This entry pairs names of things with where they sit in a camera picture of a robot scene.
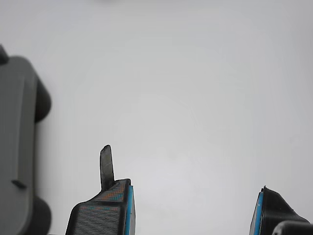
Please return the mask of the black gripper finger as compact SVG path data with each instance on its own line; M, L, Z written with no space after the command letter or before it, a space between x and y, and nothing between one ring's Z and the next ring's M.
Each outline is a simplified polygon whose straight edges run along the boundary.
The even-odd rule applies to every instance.
M258 194L251 235L309 235L310 222L299 216L277 192L263 187Z
M67 235L134 235L134 187L130 179L114 179L112 149L100 152L101 190L71 211Z

